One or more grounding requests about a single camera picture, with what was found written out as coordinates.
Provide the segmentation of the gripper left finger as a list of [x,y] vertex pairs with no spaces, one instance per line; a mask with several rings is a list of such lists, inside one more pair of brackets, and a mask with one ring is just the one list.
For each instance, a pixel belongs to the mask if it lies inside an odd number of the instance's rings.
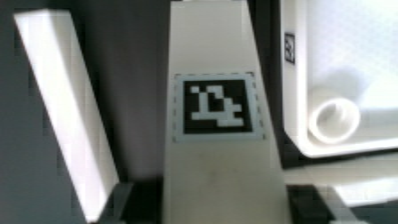
[[162,224],[162,183],[142,181],[114,187],[100,224]]

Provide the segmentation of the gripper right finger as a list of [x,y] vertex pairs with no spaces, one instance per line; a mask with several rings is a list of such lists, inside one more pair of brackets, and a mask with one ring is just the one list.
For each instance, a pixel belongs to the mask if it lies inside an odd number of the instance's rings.
[[331,187],[288,186],[293,224],[368,224],[354,215]]

